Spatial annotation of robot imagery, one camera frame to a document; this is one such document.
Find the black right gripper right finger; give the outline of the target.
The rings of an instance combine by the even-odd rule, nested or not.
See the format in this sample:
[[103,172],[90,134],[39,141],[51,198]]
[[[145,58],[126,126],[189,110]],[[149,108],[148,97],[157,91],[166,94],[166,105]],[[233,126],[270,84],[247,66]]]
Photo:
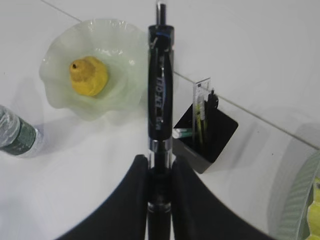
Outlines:
[[171,211],[177,240],[271,239],[226,207],[183,159],[171,169]]

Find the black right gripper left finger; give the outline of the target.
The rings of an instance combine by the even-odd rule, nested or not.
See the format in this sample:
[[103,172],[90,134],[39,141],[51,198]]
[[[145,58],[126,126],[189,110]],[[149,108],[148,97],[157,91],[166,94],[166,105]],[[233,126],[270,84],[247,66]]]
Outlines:
[[148,160],[136,155],[126,175],[92,214],[60,240],[143,240],[148,201]]

